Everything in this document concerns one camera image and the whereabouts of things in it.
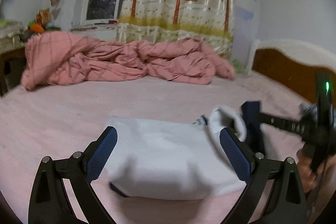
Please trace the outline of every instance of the white headboard frame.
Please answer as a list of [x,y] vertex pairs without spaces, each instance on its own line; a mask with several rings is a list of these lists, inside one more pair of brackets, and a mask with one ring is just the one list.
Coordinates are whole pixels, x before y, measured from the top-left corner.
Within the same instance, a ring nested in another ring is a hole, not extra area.
[[295,39],[255,40],[250,48],[246,71],[251,72],[257,49],[274,48],[288,58],[310,66],[327,67],[336,72],[336,55],[315,44]]

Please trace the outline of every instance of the wooden headboard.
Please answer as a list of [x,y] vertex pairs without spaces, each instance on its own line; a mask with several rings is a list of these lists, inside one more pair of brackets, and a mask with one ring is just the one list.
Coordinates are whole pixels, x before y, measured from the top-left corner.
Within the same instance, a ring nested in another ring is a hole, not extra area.
[[[277,39],[256,40],[251,46],[247,70],[254,70],[280,82],[315,103],[315,75],[330,74],[336,85],[336,55],[309,42]],[[334,86],[334,103],[336,86]]]

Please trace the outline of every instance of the textured blue pad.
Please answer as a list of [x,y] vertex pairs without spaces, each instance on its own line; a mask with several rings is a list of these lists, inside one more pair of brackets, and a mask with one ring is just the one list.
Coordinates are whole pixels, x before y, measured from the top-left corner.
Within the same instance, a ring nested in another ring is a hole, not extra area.
[[238,178],[248,182],[251,178],[250,164],[225,128],[220,132],[219,142]]
[[99,178],[112,150],[117,144],[117,139],[117,131],[115,128],[112,128],[93,153],[92,157],[88,160],[86,172],[86,180],[88,183]]

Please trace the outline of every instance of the pink blanket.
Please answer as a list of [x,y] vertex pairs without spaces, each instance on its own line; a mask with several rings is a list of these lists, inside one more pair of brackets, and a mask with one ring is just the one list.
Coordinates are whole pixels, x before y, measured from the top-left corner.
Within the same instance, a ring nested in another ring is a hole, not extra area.
[[22,85],[70,85],[89,81],[134,80],[145,75],[209,84],[214,75],[233,79],[234,68],[198,38],[177,42],[105,42],[67,32],[49,32],[26,44]]

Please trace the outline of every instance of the bed sheet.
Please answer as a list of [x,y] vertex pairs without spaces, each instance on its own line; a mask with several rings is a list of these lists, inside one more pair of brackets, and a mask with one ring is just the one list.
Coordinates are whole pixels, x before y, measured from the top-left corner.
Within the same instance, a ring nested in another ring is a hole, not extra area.
[[[0,103],[0,190],[16,215],[28,222],[31,188],[41,159],[64,159],[83,151],[103,132],[108,116],[194,122],[218,105],[236,110],[245,101],[261,100],[262,110],[298,118],[300,96],[268,78],[252,73],[229,81],[215,77],[210,85],[192,85],[152,77],[125,82],[84,82],[45,86],[27,92],[18,86]],[[302,143],[296,136],[263,126],[284,160]],[[65,181],[76,215],[85,220]],[[168,201],[121,198],[108,186],[105,171],[92,182],[98,197],[117,223],[216,224],[230,211],[241,191],[205,200]],[[261,203],[253,218],[261,212]]]

